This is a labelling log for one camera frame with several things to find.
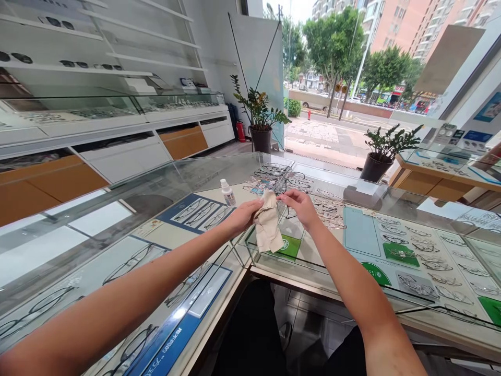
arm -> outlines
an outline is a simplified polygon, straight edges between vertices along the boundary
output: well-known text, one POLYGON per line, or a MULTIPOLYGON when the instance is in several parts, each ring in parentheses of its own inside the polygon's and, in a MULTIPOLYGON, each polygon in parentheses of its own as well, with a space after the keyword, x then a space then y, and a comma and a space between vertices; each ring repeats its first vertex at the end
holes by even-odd
POLYGON ((250 226, 262 205, 259 200, 242 204, 222 224, 94 291, 3 354, 0 375, 81 375, 191 272, 250 226))
POLYGON ((297 190, 278 197, 292 207, 360 328, 369 375, 426 375, 418 355, 376 280, 318 217, 310 197, 297 190))

sky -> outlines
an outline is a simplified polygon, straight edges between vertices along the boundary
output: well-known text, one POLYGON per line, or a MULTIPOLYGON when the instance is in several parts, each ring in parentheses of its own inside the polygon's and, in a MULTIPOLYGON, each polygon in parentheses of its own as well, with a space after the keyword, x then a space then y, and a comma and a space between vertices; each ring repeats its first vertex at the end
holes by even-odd
POLYGON ((315 0, 263 0, 263 7, 270 3, 275 13, 278 12, 278 6, 283 6, 283 15, 291 15, 294 22, 305 23, 312 15, 313 4, 315 0))

shrub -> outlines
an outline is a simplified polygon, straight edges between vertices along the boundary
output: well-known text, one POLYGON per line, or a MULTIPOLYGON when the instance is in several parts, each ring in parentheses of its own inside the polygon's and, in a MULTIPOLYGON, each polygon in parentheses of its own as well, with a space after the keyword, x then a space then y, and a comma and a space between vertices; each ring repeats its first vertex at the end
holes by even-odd
POLYGON ((301 102, 295 99, 284 98, 283 107, 289 109, 289 116, 297 118, 301 114, 301 102))

poster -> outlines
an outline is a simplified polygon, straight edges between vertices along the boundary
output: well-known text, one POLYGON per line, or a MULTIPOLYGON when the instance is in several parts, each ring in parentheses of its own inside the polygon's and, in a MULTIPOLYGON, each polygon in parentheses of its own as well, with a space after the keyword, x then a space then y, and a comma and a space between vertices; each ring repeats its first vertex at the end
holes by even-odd
POLYGON ((481 122, 490 123, 501 112, 501 92, 497 92, 473 118, 481 122))

potted plant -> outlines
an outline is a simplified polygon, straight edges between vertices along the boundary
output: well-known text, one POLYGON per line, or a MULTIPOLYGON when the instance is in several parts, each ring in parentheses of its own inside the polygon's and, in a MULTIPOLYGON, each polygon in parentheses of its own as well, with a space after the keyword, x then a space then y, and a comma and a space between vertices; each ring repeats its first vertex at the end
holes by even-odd
POLYGON ((243 104, 243 109, 250 121, 250 136, 254 144, 254 150, 271 154, 271 131, 273 125, 281 122, 289 124, 290 119, 278 108, 268 108, 268 95, 253 88, 249 89, 247 98, 240 92, 238 75, 231 75, 235 93, 233 95, 239 103, 243 104))
POLYGON ((367 154, 367 158, 365 158, 360 179, 377 183, 393 164, 398 153, 417 148, 416 145, 421 142, 421 139, 416 137, 416 133, 423 127, 423 124, 410 133, 405 133, 403 129, 399 130, 391 137, 399 126, 400 123, 390 128, 385 135, 381 134, 381 127, 375 132, 367 130, 365 136, 370 138, 370 141, 365 143, 371 147, 372 152, 367 154))

